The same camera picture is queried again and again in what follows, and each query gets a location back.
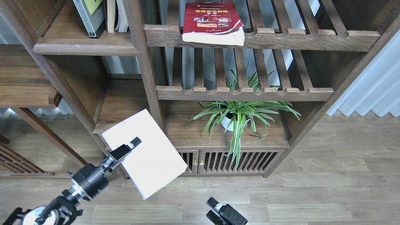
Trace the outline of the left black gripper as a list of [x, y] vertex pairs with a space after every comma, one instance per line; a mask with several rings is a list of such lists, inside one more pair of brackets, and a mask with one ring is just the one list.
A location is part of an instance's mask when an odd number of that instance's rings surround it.
[[116, 161], [123, 161], [141, 143], [142, 140], [136, 137], [128, 144], [123, 144], [113, 150], [110, 153], [113, 158], [105, 158], [99, 166], [89, 163], [75, 174], [67, 172], [72, 177], [74, 185], [64, 190], [62, 196], [70, 202], [78, 202], [82, 198], [90, 201], [109, 185], [105, 173], [112, 172], [116, 168]]

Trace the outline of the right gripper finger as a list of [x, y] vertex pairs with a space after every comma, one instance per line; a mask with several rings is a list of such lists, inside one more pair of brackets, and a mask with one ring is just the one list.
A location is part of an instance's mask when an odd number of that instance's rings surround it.
[[229, 204], [223, 205], [213, 197], [210, 197], [208, 201], [206, 201], [206, 204], [214, 213], [219, 214], [224, 221], [224, 225], [245, 225], [248, 222], [248, 220], [232, 206]]
[[219, 214], [214, 213], [214, 211], [210, 210], [207, 212], [206, 217], [214, 224], [214, 225], [224, 225], [224, 221], [221, 219]]

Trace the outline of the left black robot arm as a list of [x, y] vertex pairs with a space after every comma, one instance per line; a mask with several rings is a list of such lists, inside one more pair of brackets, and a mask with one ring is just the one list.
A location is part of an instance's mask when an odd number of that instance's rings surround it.
[[20, 225], [70, 225], [83, 214], [77, 210], [80, 200], [90, 201], [109, 185], [106, 173], [111, 173], [141, 144], [141, 139], [135, 137], [128, 144], [123, 144], [108, 154], [99, 166], [88, 164], [76, 173], [69, 172], [73, 185], [46, 206], [22, 211], [16, 208], [4, 224], [12, 225], [20, 220]]

